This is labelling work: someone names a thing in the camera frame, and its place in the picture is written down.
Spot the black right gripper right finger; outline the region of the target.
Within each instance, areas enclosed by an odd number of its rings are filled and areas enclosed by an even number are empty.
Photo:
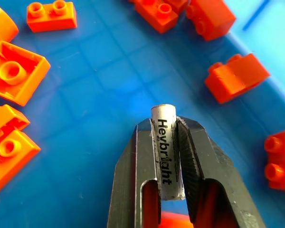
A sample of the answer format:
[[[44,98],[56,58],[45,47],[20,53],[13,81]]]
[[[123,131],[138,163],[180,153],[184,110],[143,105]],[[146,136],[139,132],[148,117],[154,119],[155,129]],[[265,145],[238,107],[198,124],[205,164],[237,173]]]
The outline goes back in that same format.
[[[232,160],[198,122],[177,118],[181,172],[195,228],[264,228]]]

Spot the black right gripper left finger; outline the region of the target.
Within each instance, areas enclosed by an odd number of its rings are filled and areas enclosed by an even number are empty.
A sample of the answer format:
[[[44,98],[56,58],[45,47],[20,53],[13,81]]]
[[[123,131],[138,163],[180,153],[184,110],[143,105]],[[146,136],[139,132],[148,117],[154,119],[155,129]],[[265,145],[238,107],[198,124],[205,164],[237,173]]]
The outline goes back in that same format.
[[[114,172],[107,227],[156,228],[161,220],[161,169],[151,119],[136,125]]]

